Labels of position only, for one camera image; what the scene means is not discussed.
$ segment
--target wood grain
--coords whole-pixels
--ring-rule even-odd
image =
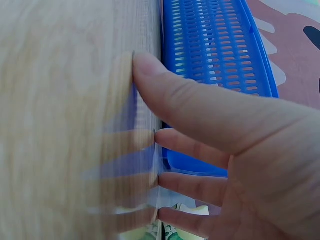
[[[107,179],[83,176],[153,144],[159,121],[130,95],[132,52],[160,56],[158,0],[0,6],[0,239],[112,240],[149,222],[152,208],[114,213],[155,186],[157,164],[134,176],[115,173],[124,163],[107,166]]]

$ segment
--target blue plastic basket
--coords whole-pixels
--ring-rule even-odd
[[[172,72],[245,94],[278,97],[271,66],[245,0],[164,0],[162,59]],[[164,150],[171,170],[227,176],[227,171]]]

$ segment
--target hand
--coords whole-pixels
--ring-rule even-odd
[[[142,98],[173,127],[156,141],[229,174],[162,174],[162,187],[222,209],[197,216],[162,208],[160,220],[211,240],[319,239],[318,111],[182,79],[149,54],[133,65]]]

